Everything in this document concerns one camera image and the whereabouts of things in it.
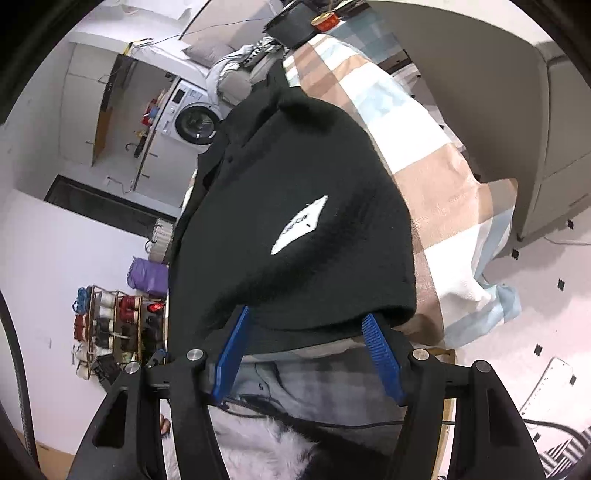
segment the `white patch label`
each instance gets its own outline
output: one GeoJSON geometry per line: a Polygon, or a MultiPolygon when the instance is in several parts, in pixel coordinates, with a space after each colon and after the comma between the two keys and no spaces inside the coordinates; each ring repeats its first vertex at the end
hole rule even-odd
{"type": "Polygon", "coordinates": [[[293,240],[316,230],[318,225],[318,217],[324,208],[324,204],[329,199],[328,195],[324,195],[314,203],[308,205],[303,210],[299,211],[288,223],[281,235],[277,238],[275,245],[271,248],[271,255],[275,255],[279,250],[293,242],[293,240]]]}

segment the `plaid blanket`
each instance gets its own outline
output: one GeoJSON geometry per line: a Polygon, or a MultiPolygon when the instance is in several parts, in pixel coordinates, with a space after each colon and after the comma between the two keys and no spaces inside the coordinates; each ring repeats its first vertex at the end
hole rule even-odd
{"type": "MultiPolygon", "coordinates": [[[[476,181],[427,110],[350,45],[317,35],[290,54],[284,67],[291,86],[342,108],[368,133],[407,202],[417,312],[398,328],[415,343],[457,348],[517,316],[514,289],[482,277],[508,239],[516,181],[476,181]]],[[[341,340],[244,361],[315,358],[361,345],[360,339],[341,340]]]]}
{"type": "Polygon", "coordinates": [[[361,50],[374,63],[380,63],[402,51],[402,47],[384,19],[368,8],[341,21],[329,31],[331,37],[361,50]]]}

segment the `gray drawer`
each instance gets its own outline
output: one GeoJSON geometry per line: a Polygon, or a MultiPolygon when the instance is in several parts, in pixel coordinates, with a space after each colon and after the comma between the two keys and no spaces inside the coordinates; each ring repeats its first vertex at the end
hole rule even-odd
{"type": "Polygon", "coordinates": [[[534,232],[568,213],[591,193],[591,153],[545,179],[524,235],[534,232]]]}
{"type": "Polygon", "coordinates": [[[565,58],[548,68],[550,126],[544,177],[591,152],[591,89],[565,58]]]}

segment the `bed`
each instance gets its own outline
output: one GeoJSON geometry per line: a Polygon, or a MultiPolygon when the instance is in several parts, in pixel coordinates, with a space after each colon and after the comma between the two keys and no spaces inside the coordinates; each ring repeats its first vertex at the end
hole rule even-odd
{"type": "MultiPolygon", "coordinates": [[[[342,108],[368,133],[407,203],[417,311],[397,328],[416,344],[457,348],[516,317],[520,306],[515,290],[482,277],[509,237],[516,181],[478,182],[427,110],[388,73],[340,40],[317,35],[283,65],[291,86],[342,108]]],[[[353,338],[244,360],[317,358],[361,345],[361,339],[353,338]]]]}

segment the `black sweater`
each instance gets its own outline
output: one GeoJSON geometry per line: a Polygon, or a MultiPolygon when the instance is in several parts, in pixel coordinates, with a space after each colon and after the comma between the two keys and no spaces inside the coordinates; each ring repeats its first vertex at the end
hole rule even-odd
{"type": "Polygon", "coordinates": [[[255,323],[248,353],[360,335],[377,310],[399,325],[416,307],[400,192],[366,132],[289,87],[280,61],[199,156],[170,254],[173,357],[237,304],[255,323]]]}

